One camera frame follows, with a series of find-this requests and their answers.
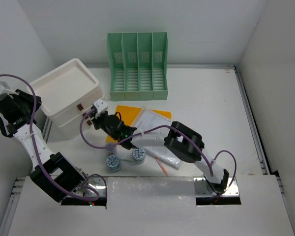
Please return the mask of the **white plastic drawer unit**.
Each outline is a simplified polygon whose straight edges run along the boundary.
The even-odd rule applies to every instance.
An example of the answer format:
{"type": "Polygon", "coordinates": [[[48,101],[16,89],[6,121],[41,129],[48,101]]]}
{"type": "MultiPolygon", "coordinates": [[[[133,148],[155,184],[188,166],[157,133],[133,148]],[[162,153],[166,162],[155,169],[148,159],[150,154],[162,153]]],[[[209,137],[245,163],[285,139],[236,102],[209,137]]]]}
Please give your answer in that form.
{"type": "Polygon", "coordinates": [[[83,114],[96,100],[105,99],[98,79],[79,59],[71,59],[30,85],[41,97],[43,113],[69,140],[80,135],[83,114]]]}

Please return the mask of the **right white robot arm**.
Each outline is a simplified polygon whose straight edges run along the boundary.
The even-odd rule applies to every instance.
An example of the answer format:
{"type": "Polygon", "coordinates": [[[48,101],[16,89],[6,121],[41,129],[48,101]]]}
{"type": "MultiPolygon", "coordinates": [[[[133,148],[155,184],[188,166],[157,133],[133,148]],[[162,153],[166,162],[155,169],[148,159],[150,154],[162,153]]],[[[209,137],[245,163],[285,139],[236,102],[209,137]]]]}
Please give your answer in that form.
{"type": "Polygon", "coordinates": [[[184,124],[173,121],[170,125],[139,132],[137,128],[126,125],[120,117],[109,115],[107,111],[93,111],[90,118],[96,130],[102,129],[123,148],[166,148],[179,160],[192,163],[200,169],[213,192],[222,194],[227,189],[229,172],[205,152],[202,136],[184,124]]]}

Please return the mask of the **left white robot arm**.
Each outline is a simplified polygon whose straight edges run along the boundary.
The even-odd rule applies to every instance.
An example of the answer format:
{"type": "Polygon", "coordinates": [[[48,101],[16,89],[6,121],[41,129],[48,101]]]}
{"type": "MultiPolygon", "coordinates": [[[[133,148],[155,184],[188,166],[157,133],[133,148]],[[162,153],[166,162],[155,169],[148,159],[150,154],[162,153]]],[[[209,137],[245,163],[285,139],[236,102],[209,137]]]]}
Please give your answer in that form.
{"type": "Polygon", "coordinates": [[[86,179],[60,152],[54,153],[47,146],[41,130],[30,123],[32,112],[41,105],[40,97],[33,97],[19,89],[12,91],[0,85],[0,131],[7,138],[15,138],[27,151],[33,170],[30,179],[53,200],[60,203],[67,193],[51,183],[45,173],[61,173],[54,179],[67,192],[76,190],[86,179]]]}

